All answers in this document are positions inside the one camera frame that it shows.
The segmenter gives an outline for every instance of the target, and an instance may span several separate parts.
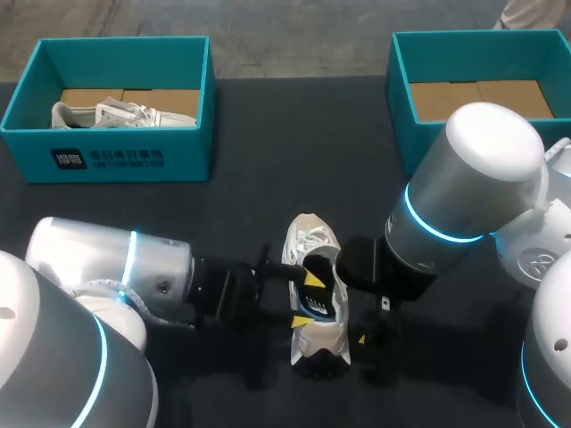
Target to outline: screw hole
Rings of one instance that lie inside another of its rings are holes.
[[[6,306],[0,307],[0,319],[12,319],[16,317],[16,313]]]
[[[559,339],[558,341],[555,342],[553,349],[556,352],[561,352],[562,350],[565,350],[567,348],[567,345],[568,343],[566,339]]]

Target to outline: teal box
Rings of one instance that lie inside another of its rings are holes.
[[[412,175],[444,121],[421,122],[410,83],[537,80],[554,119],[530,119],[546,148],[571,136],[571,50],[556,29],[394,33],[386,96],[405,174]]]
[[[207,180],[216,95],[209,43],[207,37],[40,40],[0,125],[23,176],[29,183]],[[200,89],[197,126],[49,129],[64,88]],[[66,165],[56,159],[62,155]]]

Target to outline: white sneaker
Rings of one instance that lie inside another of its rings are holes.
[[[347,286],[335,271],[335,260],[340,250],[339,242],[327,223],[315,214],[300,214],[289,226],[282,253],[282,263],[304,266],[329,291],[329,301],[319,301],[319,298],[308,297],[293,281],[289,284],[292,311],[311,318],[307,324],[294,328],[291,364],[300,365],[304,370],[309,366],[310,370],[325,371],[327,376],[331,375],[327,372],[329,368],[337,371],[351,364],[347,339]]]
[[[190,116],[123,103],[111,97],[95,107],[70,107],[66,103],[56,103],[52,108],[52,129],[195,126],[196,119]]]

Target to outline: shoelace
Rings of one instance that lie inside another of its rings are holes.
[[[129,103],[128,105],[130,105],[133,108],[133,112],[137,116],[137,118],[135,120],[133,120],[132,122],[126,123],[126,125],[128,127],[130,127],[130,128],[138,128],[138,127],[153,128],[156,126],[155,121],[157,120],[157,114],[158,114],[158,111],[156,109],[153,109],[153,108],[147,109],[144,105],[138,105],[135,103]]]
[[[323,226],[314,227],[307,232],[294,229],[287,243],[287,259],[290,263],[295,264],[299,253],[307,253],[314,247],[331,242],[331,236]]]

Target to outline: black logo on box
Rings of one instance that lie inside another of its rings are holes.
[[[52,149],[52,156],[59,169],[87,169],[78,149]]]

